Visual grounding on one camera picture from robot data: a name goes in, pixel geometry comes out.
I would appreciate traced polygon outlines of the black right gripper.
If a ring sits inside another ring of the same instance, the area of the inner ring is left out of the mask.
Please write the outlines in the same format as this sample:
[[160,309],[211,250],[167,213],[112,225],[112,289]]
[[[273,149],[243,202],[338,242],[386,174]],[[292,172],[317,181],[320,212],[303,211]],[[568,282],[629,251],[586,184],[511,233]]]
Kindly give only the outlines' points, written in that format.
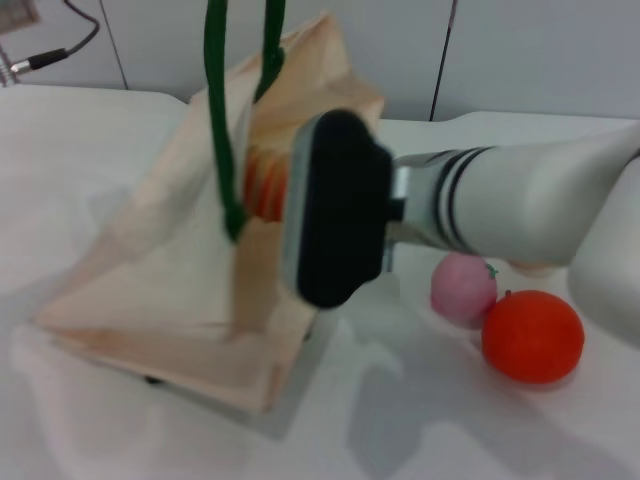
[[298,130],[282,279],[305,302],[336,308],[380,275],[391,185],[392,157],[356,113],[331,110]]

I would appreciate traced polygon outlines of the orange striped bread loaf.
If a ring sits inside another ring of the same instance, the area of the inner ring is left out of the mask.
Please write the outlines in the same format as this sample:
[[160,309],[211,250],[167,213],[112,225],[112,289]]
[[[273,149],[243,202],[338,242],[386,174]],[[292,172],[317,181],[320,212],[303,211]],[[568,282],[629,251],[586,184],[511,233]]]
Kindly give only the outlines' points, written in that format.
[[244,168],[243,202],[251,216],[282,222],[289,177],[289,156],[251,147]]

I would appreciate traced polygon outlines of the beige tote bag green handles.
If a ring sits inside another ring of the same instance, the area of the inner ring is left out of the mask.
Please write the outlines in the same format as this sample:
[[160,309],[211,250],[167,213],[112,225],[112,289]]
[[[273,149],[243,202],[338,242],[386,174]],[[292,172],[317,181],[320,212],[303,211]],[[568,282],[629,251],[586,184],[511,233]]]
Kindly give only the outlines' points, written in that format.
[[[283,67],[255,96],[262,59],[225,74],[227,125],[243,202],[251,147],[285,153],[297,130],[335,108],[375,129],[383,97],[354,72],[336,19],[323,13],[281,40]],[[269,409],[315,309],[279,274],[282,222],[251,216],[228,237],[207,95],[195,94],[134,188],[36,324],[86,358],[244,410]]]

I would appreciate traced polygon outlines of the round beige egg yolk pastry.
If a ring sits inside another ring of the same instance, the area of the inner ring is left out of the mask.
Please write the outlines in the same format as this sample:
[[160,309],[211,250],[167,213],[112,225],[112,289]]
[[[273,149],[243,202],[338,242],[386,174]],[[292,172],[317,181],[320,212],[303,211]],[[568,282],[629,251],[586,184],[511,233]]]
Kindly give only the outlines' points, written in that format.
[[515,272],[528,278],[546,278],[557,271],[556,267],[545,264],[508,261],[508,265]]

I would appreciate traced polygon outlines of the pink toy peach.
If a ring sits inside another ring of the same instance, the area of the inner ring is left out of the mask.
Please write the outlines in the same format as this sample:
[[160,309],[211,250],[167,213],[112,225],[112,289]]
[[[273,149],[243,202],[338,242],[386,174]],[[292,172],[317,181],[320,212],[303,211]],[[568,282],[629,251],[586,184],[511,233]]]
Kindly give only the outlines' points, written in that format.
[[457,327],[480,329],[497,301],[497,273],[481,257],[446,255],[431,276],[431,308]]

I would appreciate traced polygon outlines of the orange toy fruit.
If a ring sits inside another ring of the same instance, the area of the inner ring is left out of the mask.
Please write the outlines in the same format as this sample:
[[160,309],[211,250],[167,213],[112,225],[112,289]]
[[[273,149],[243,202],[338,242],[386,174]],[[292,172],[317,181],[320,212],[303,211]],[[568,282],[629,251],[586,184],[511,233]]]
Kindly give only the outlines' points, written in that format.
[[578,366],[585,331],[576,311],[548,292],[511,293],[489,311],[481,330],[484,360],[524,384],[557,383]]

